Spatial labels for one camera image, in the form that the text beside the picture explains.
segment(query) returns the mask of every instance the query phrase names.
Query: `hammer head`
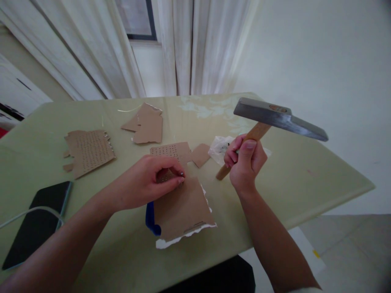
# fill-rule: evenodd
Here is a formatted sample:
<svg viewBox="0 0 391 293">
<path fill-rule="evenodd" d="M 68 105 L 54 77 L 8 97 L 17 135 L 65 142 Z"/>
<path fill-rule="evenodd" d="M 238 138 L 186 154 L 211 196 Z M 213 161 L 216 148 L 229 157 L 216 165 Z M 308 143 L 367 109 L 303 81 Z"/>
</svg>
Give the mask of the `hammer head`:
<svg viewBox="0 0 391 293">
<path fill-rule="evenodd" d="M 240 98 L 233 113 L 303 136 L 322 141 L 329 140 L 323 129 L 293 116 L 289 108 L 249 98 Z"/>
</svg>

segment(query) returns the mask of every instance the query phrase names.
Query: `plastic bag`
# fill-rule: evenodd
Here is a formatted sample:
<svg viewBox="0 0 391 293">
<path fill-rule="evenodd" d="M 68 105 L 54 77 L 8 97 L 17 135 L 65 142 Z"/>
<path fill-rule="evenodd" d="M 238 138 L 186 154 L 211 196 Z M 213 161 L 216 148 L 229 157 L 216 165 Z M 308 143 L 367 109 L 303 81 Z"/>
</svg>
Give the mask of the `plastic bag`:
<svg viewBox="0 0 391 293">
<path fill-rule="evenodd" d="M 214 141 L 211 144 L 211 147 L 209 148 L 208 155 L 212 159 L 216 161 L 220 166 L 224 165 L 224 155 L 227 151 L 230 143 L 234 140 L 232 136 L 216 136 Z M 266 148 L 264 148 L 264 151 L 267 155 L 267 157 L 270 157 L 272 155 L 272 152 Z"/>
</svg>

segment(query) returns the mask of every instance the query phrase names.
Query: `cardboard scrap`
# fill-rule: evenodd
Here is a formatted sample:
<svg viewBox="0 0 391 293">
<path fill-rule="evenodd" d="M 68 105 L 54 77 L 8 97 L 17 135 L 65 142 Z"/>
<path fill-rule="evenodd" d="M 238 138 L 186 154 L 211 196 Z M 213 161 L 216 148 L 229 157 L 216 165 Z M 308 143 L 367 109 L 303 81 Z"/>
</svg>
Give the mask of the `cardboard scrap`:
<svg viewBox="0 0 391 293">
<path fill-rule="evenodd" d="M 150 148 L 149 152 L 151 155 L 177 158 L 185 172 L 187 171 L 187 163 L 191 161 L 191 150 L 187 142 L 153 147 Z"/>
<path fill-rule="evenodd" d="M 139 124 L 139 118 L 143 116 L 148 115 L 156 115 L 159 116 L 162 113 L 162 110 L 155 108 L 154 106 L 143 103 L 140 107 L 140 109 L 137 111 L 137 113 L 133 116 L 132 119 L 130 119 L 128 122 L 126 122 L 124 125 L 121 126 L 121 129 L 130 130 L 130 131 L 139 131 L 140 130 L 140 124 Z"/>
<path fill-rule="evenodd" d="M 62 168 L 64 169 L 64 171 L 70 172 L 73 170 L 73 164 L 63 165 Z"/>
<path fill-rule="evenodd" d="M 179 188 L 155 200 L 154 211 L 160 239 L 166 243 L 204 225 L 216 226 L 197 177 L 187 177 Z"/>
<path fill-rule="evenodd" d="M 209 160 L 210 156 L 208 151 L 209 145 L 207 144 L 199 144 L 198 147 L 192 151 L 191 160 L 194 162 L 194 164 L 197 165 L 198 168 L 201 168 L 206 163 L 206 161 Z"/>
<path fill-rule="evenodd" d="M 163 117 L 145 115 L 138 118 L 140 129 L 134 134 L 134 143 L 162 142 Z"/>
<path fill-rule="evenodd" d="M 69 132 L 65 141 L 69 148 L 69 154 L 74 157 L 73 177 L 75 179 L 91 172 L 115 158 L 110 142 L 110 137 L 104 130 Z M 70 165 L 63 166 L 69 170 Z"/>
<path fill-rule="evenodd" d="M 192 152 L 187 142 L 150 149 L 151 155 L 175 157 L 187 173 Z M 175 176 L 168 171 L 158 182 Z M 197 177 L 186 177 L 177 189 L 154 201 L 155 224 L 161 228 L 157 248 L 166 248 L 184 236 L 191 236 L 206 227 L 216 227 L 208 202 Z"/>
</svg>

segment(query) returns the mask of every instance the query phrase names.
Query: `blue tape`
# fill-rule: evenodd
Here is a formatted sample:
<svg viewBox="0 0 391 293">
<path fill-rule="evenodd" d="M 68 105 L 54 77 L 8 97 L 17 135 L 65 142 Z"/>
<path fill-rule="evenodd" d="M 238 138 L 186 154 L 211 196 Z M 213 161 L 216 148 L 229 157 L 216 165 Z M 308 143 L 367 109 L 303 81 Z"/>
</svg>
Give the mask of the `blue tape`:
<svg viewBox="0 0 391 293">
<path fill-rule="evenodd" d="M 162 229 L 160 228 L 160 226 L 155 225 L 155 210 L 153 201 L 147 204 L 147 211 L 145 213 L 145 224 L 155 236 L 160 236 L 162 234 Z"/>
</svg>

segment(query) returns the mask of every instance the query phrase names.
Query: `hand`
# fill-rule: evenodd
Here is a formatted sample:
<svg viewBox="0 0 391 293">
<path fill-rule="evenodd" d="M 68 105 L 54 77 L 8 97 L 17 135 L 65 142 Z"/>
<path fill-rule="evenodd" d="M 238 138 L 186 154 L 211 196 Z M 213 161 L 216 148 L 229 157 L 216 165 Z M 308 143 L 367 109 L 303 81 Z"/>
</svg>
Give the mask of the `hand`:
<svg viewBox="0 0 391 293">
<path fill-rule="evenodd" d="M 168 170 L 176 177 L 157 183 Z M 184 177 L 185 171 L 176 158 L 145 155 L 97 196 L 103 200 L 104 206 L 110 207 L 112 213 L 138 208 L 173 191 L 185 180 Z"/>
<path fill-rule="evenodd" d="M 268 158 L 260 141 L 243 142 L 245 136 L 236 137 L 224 156 L 226 166 L 231 167 L 229 178 L 238 195 L 256 191 L 255 178 Z"/>
</svg>

